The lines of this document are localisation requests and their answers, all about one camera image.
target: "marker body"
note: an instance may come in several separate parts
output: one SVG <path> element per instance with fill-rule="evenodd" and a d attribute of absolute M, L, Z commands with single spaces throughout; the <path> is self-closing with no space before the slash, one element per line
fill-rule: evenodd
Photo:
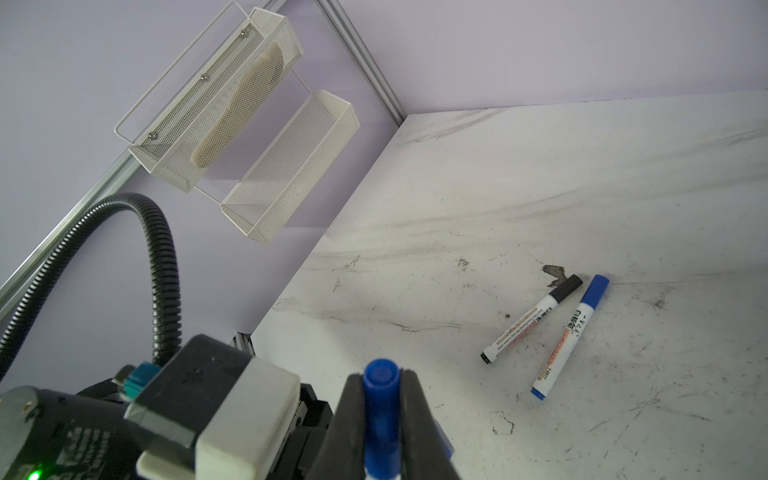
<path fill-rule="evenodd" d="M 554 385 L 554 381 L 558 379 L 560 372 L 562 371 L 565 363 L 568 361 L 568 357 L 576 347 L 581 337 L 581 333 L 584 332 L 584 328 L 589 323 L 589 319 L 592 318 L 594 309 L 586 303 L 579 303 L 576 312 L 571 317 L 571 321 L 568 326 L 565 327 L 558 344 L 554 346 L 552 354 L 544 364 L 544 368 L 536 377 L 536 381 L 533 382 L 533 390 L 531 391 L 539 399 L 544 399 L 549 395 L 549 391 Z"/>
<path fill-rule="evenodd" d="M 510 346 L 512 343 L 517 342 L 523 337 L 530 329 L 532 329 L 539 320 L 547 316 L 553 308 L 558 305 L 558 301 L 551 295 L 545 296 L 539 303 L 532 309 L 525 313 L 515 324 L 502 333 L 500 337 L 496 339 L 490 346 L 486 347 L 483 352 L 483 359 L 488 359 L 488 363 L 496 360 L 496 357 L 503 349 Z"/>
<path fill-rule="evenodd" d="M 544 367 L 541 368 L 536 381 L 533 382 L 533 388 L 531 393 L 543 400 L 549 395 L 549 391 L 554 385 L 554 381 L 558 379 L 560 372 L 562 372 L 565 363 L 568 361 L 568 357 L 571 356 L 571 352 L 576 347 L 581 334 L 584 332 L 589 323 L 589 319 L 592 318 L 594 309 L 598 307 L 600 299 L 605 293 L 605 289 L 608 287 L 608 279 L 602 275 L 595 275 L 581 298 L 581 303 L 578 304 L 576 312 L 571 317 L 571 321 L 568 322 L 568 326 L 565 327 L 558 344 L 554 346 L 552 354 L 547 359 Z"/>

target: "metal mesh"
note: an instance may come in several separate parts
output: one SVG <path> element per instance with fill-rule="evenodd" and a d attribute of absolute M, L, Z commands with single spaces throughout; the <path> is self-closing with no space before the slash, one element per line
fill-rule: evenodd
<path fill-rule="evenodd" d="M 166 182 L 189 191 L 301 56 L 281 15 L 257 10 L 250 23 L 191 86 L 138 148 L 137 159 Z M 240 72 L 266 36 L 269 45 Z"/>
<path fill-rule="evenodd" d="M 349 102 L 316 92 L 235 186 L 222 204 L 223 212 L 246 235 L 268 242 L 358 127 Z"/>

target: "empty basket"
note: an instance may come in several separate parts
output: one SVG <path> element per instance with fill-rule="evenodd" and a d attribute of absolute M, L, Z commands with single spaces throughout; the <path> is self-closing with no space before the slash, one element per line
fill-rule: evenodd
<path fill-rule="evenodd" d="M 261 8 L 250 15 L 243 11 L 240 26 L 139 138 L 133 142 L 120 134 L 125 119 L 231 5 L 236 4 L 219 13 L 114 128 L 150 174 L 185 192 L 303 55 L 285 17 Z"/>
<path fill-rule="evenodd" d="M 355 134 L 348 101 L 316 91 L 221 204 L 248 237 L 269 242 Z"/>

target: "marker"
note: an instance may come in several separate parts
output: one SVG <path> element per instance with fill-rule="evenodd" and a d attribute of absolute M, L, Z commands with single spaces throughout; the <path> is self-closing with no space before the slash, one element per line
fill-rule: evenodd
<path fill-rule="evenodd" d="M 587 291 L 584 292 L 581 303 L 578 304 L 578 308 L 571 317 L 571 321 L 565 327 L 565 331 L 560 337 L 558 344 L 554 346 L 554 350 L 552 350 L 552 354 L 544 364 L 544 368 L 541 369 L 538 377 L 536 377 L 536 381 L 533 382 L 531 393 L 540 400 L 547 398 L 547 395 L 549 395 L 554 381 L 558 379 L 558 375 L 560 375 L 565 363 L 568 361 L 568 357 L 571 356 L 571 352 L 574 351 L 581 333 L 584 332 L 589 319 L 592 318 L 594 309 L 598 307 L 600 299 L 603 298 L 608 282 L 609 280 L 604 276 L 595 275 Z"/>
<path fill-rule="evenodd" d="M 536 326 L 539 320 L 543 319 L 550 310 L 565 300 L 568 295 L 571 295 L 571 293 L 580 287 L 581 284 L 581 279 L 575 275 L 571 275 L 565 279 L 565 281 L 556 289 L 552 290 L 549 295 L 541 299 L 535 307 L 520 317 L 520 320 L 509 327 L 506 332 L 502 333 L 502 336 L 498 337 L 495 342 L 483 350 L 480 357 L 482 357 L 485 363 L 490 363 L 496 360 L 496 357 L 503 349 L 520 340 L 523 335 Z"/>

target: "marble tabletop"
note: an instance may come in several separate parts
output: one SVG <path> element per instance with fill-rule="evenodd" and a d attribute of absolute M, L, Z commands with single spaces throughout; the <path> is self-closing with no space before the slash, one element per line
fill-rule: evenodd
<path fill-rule="evenodd" d="M 549 397 L 566 275 L 611 279 Z M 765 478 L 768 91 L 417 114 L 253 334 L 332 406 L 419 374 L 464 480 Z"/>

